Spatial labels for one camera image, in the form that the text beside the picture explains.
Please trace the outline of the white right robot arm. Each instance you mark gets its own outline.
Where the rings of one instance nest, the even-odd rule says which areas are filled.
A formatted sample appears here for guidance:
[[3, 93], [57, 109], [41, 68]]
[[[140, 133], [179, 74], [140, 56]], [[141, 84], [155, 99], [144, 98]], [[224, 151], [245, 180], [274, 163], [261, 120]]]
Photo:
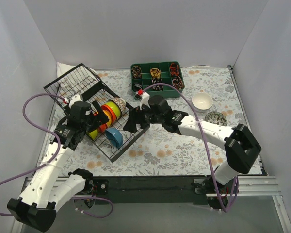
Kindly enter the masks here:
[[206, 140], [226, 152], [227, 161], [214, 172], [210, 188], [215, 193], [223, 192], [238, 174], [247, 174], [258, 155], [261, 146], [246, 125], [236, 127], [220, 126], [200, 121], [186, 112], [173, 110], [160, 95], [141, 95], [140, 106], [129, 110], [124, 130], [135, 133], [137, 125], [145, 128], [150, 124], [161, 124], [168, 132]]

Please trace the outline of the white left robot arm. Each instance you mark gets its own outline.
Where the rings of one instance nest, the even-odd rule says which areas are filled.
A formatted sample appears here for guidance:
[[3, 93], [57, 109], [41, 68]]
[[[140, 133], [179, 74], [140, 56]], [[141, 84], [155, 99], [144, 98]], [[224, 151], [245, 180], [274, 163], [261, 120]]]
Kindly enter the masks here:
[[74, 195], [93, 194], [96, 189], [93, 174], [85, 169], [69, 173], [68, 179], [54, 187], [59, 173], [85, 135], [108, 121], [97, 101], [76, 101], [69, 115], [62, 118], [50, 141], [41, 165], [30, 184], [17, 199], [10, 199], [7, 208], [15, 219], [41, 232], [54, 223], [59, 209]]

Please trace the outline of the brown lattice patterned bowl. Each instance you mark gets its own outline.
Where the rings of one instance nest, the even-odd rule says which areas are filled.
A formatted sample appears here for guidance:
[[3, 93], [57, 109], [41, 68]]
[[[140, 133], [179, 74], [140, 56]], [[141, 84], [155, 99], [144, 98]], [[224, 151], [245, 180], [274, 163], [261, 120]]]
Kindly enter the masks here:
[[126, 102], [124, 99], [119, 98], [119, 97], [114, 97], [111, 99], [121, 110], [121, 113], [125, 112], [126, 109]]

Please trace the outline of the red floral patterned bowl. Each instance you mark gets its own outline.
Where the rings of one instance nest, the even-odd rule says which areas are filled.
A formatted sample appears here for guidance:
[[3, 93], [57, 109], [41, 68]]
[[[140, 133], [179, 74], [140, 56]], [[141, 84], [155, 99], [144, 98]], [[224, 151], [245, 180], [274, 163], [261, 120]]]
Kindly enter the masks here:
[[220, 112], [217, 112], [217, 111], [208, 112], [205, 115], [204, 120], [206, 122], [209, 122], [212, 124], [217, 124], [220, 126], [227, 126], [228, 125], [228, 121], [227, 121], [226, 116]]

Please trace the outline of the white bowl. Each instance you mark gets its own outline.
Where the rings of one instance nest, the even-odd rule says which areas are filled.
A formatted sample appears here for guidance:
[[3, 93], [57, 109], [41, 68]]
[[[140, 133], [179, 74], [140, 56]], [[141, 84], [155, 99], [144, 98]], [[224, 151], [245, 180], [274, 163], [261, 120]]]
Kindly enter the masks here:
[[209, 94], [199, 92], [192, 96], [192, 104], [199, 111], [206, 111], [212, 107], [213, 99]]

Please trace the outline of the blue bowl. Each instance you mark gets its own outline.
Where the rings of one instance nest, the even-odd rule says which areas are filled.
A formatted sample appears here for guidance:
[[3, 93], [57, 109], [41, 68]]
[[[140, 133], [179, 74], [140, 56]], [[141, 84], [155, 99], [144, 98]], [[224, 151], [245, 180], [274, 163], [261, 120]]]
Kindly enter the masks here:
[[124, 138], [121, 132], [115, 128], [107, 128], [105, 130], [106, 137], [116, 148], [120, 148], [123, 145]]

